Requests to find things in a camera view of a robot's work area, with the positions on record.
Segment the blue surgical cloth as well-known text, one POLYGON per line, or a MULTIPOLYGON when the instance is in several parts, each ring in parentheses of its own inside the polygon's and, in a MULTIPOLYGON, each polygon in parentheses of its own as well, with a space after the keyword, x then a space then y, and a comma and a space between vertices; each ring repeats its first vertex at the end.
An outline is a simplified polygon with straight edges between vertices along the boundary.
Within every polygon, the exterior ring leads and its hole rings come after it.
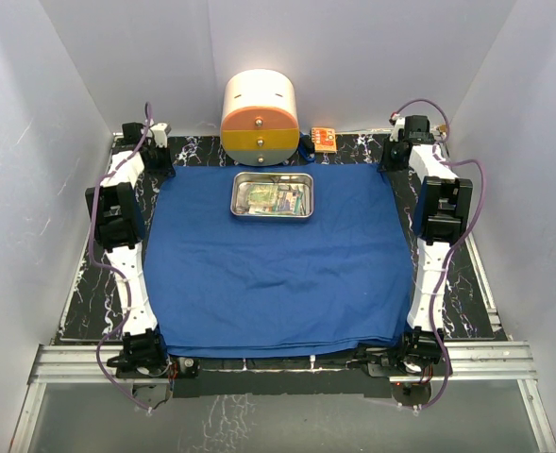
POLYGON ((182 167, 165 182, 144 279, 174 356, 261 359, 393 345, 413 265, 394 194, 370 164, 310 164, 305 221, 230 210, 237 167, 182 167))

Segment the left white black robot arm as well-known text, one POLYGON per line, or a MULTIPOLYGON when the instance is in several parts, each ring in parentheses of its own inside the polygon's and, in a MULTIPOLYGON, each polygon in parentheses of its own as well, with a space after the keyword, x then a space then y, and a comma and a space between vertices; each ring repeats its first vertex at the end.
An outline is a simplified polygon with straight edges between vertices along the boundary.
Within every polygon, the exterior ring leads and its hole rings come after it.
POLYGON ((111 151, 110 166, 99 187, 86 190, 93 239, 104 250, 114 273, 123 314, 123 350, 108 360, 120 375, 156 378, 167 372, 171 355, 164 345, 152 311, 143 275, 143 240, 146 227, 136 196, 143 173, 173 177, 167 123, 122 125, 124 143, 111 151))

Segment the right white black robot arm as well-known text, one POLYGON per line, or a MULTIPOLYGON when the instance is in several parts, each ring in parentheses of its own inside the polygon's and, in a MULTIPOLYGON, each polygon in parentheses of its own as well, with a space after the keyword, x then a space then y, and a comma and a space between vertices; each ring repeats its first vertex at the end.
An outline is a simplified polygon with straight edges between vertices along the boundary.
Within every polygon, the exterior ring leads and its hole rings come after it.
POLYGON ((412 170, 421 182, 412 219, 417 251, 413 296, 396 363, 407 374, 424 375, 445 355, 446 276, 454 245, 467 229, 473 184, 446 162, 428 117, 394 113, 390 124, 379 170, 412 170))

